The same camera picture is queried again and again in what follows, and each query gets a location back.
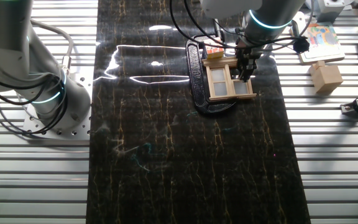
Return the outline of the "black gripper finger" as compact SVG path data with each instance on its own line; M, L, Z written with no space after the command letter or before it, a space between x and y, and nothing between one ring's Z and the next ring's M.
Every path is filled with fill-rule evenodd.
M247 82L248 81L247 63L239 62L238 71L239 71L239 79L242 80L243 82Z
M256 69L256 62L255 60L250 60L247 65L247 77L250 78L253 74L254 70Z

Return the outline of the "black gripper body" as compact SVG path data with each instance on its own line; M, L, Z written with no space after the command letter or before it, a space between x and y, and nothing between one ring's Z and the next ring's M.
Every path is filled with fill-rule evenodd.
M249 60L257 60L262 55L261 47L237 47L236 59L238 62L248 62Z

